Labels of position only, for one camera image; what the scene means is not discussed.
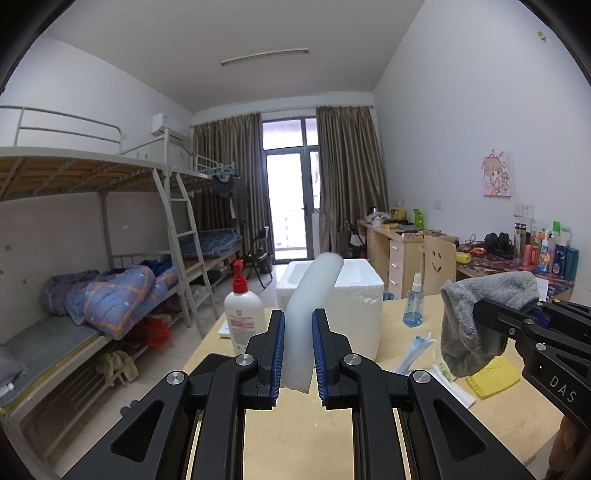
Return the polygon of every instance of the bed rail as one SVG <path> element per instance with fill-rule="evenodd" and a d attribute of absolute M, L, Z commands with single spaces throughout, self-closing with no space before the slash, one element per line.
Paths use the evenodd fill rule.
<path fill-rule="evenodd" d="M 36 130 L 36 131 L 41 131 L 41 132 L 52 132 L 52 133 L 58 133 L 58 134 L 77 135 L 79 137 L 94 138 L 96 140 L 102 140 L 105 142 L 116 143 L 119 145 L 119 153 L 121 153 L 122 132 L 121 132 L 121 129 L 117 125 L 108 124 L 106 122 L 101 122 L 99 120 L 93 120 L 92 118 L 87 118 L 85 116 L 73 115 L 71 113 L 58 112 L 55 110 L 47 110 L 44 108 L 36 108 L 36 107 L 32 107 L 32 106 L 0 105 L 0 109 L 20 111 L 20 114 L 18 116 L 18 122 L 17 122 L 17 131 L 14 134 L 14 142 L 12 145 L 13 147 L 16 147 L 18 145 L 18 136 L 21 133 L 21 130 Z M 72 130 L 61 130 L 61 129 L 57 129 L 57 128 L 35 127 L 32 125 L 23 125 L 22 122 L 23 122 L 23 118 L 25 116 L 25 112 L 47 113 L 49 115 L 64 116 L 67 118 L 73 118 L 73 119 L 81 120 L 84 122 L 90 122 L 91 124 L 95 124 L 95 125 L 103 125 L 104 127 L 113 128 L 113 129 L 117 130 L 119 139 L 115 140 L 113 138 L 100 137 L 98 135 L 85 134 L 83 132 L 76 132 L 76 131 L 72 131 Z"/>
<path fill-rule="evenodd" d="M 147 142 L 144 142 L 140 145 L 136 145 L 132 148 L 127 150 L 122 149 L 122 142 L 123 142 L 123 133 L 117 125 L 112 125 L 107 122 L 102 122 L 100 120 L 94 120 L 92 118 L 88 118 L 85 116 L 80 115 L 73 115 L 72 113 L 65 113 L 59 112 L 56 110 L 48 110 L 44 108 L 37 108 L 32 106 L 22 106 L 22 105 L 0 105 L 0 110 L 15 110 L 20 112 L 18 116 L 17 122 L 17 129 L 14 135 L 14 142 L 13 147 L 18 146 L 18 139 L 19 135 L 22 130 L 35 130 L 35 131 L 42 131 L 42 132 L 52 132 L 58 134 L 66 134 L 66 135 L 76 135 L 78 137 L 85 137 L 85 138 L 94 138 L 96 140 L 101 140 L 104 142 L 115 143 L 119 146 L 119 155 L 121 156 L 129 156 L 129 154 L 133 154 L 133 152 L 137 152 L 139 154 L 139 149 L 142 147 L 146 147 L 151 144 L 155 144 L 158 142 L 162 142 L 163 144 L 163 163 L 168 164 L 168 153 L 169 153 L 169 145 L 171 142 L 171 135 L 168 129 L 166 129 L 165 133 L 159 135 Z M 26 125 L 24 124 L 25 113 L 26 112 L 37 112 L 37 113 L 46 113 L 48 115 L 55 115 L 55 116 L 62 116 L 66 118 L 73 118 L 75 120 L 80 120 L 83 122 L 88 122 L 95 125 L 102 125 L 103 127 L 112 128 L 117 131 L 116 138 L 108 138 L 102 137 L 100 135 L 93 135 L 84 132 L 79 132 L 75 130 L 66 130 L 66 129 L 58 129 L 58 128 L 50 128 L 50 127 L 37 127 L 35 125 Z M 180 147 L 189 155 L 191 158 L 191 169 L 194 172 L 209 175 L 209 176 L 218 176 L 222 179 L 222 181 L 227 181 L 230 176 L 234 175 L 235 168 L 234 164 L 224 164 L 218 162 L 216 160 L 212 160 L 211 158 L 204 157 L 203 155 L 195 155 L 192 151 L 187 149 L 187 147 L 182 143 L 179 142 Z"/>

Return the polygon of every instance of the water bottle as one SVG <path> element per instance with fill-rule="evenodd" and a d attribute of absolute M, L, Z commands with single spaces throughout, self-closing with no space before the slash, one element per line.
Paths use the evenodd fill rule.
<path fill-rule="evenodd" d="M 407 305 L 402 322 L 409 327 L 417 327 L 423 322 L 423 303 L 425 294 L 421 288 L 421 273 L 414 274 L 413 287 L 407 294 Z"/>

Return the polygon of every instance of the wooden chair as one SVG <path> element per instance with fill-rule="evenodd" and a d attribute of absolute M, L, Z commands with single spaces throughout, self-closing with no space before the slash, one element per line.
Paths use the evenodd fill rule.
<path fill-rule="evenodd" d="M 425 235 L 423 291 L 436 295 L 447 280 L 456 281 L 456 246 L 435 236 Z"/>

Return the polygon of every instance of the gray towel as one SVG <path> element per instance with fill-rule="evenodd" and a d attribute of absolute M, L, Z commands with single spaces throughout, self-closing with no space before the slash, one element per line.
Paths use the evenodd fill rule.
<path fill-rule="evenodd" d="M 500 273 L 456 283 L 448 280 L 441 288 L 441 296 L 441 354 L 457 377 L 474 375 L 507 347 L 506 336 L 474 324 L 472 309 L 478 300 L 529 310 L 539 298 L 537 282 L 530 272 Z"/>

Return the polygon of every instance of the brown curtain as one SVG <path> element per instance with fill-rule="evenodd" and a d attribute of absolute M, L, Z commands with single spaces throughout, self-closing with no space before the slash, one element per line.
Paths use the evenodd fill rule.
<path fill-rule="evenodd" d="M 193 151 L 222 163 L 234 163 L 242 180 L 235 182 L 233 203 L 240 221 L 241 234 L 249 251 L 254 236 L 265 226 L 271 226 L 271 207 L 267 183 L 267 165 L 262 154 L 262 123 L 259 113 L 226 118 L 197 125 L 193 136 Z M 222 199 L 203 189 L 196 194 L 195 213 L 200 229 L 235 226 L 228 199 Z M 267 251 L 273 253 L 273 238 L 269 236 Z"/>
<path fill-rule="evenodd" d="M 345 220 L 388 205 L 378 140 L 368 107 L 319 107 L 320 249 L 337 250 Z"/>

